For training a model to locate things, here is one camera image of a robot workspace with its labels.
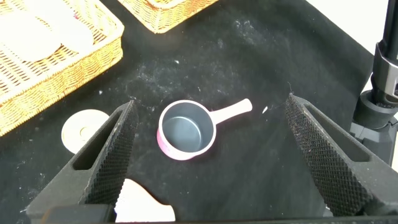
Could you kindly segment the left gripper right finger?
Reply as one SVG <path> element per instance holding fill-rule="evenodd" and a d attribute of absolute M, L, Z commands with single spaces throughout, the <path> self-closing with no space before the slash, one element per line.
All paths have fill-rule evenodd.
<path fill-rule="evenodd" d="M 397 215 L 397 172 L 391 166 L 303 98 L 290 94 L 285 114 L 332 214 Z"/>

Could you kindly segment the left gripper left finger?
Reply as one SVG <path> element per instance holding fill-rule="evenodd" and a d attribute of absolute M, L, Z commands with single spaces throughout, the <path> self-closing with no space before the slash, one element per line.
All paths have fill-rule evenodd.
<path fill-rule="evenodd" d="M 138 125 L 129 101 L 106 122 L 36 196 L 26 210 L 32 223 L 109 223 L 121 192 Z"/>

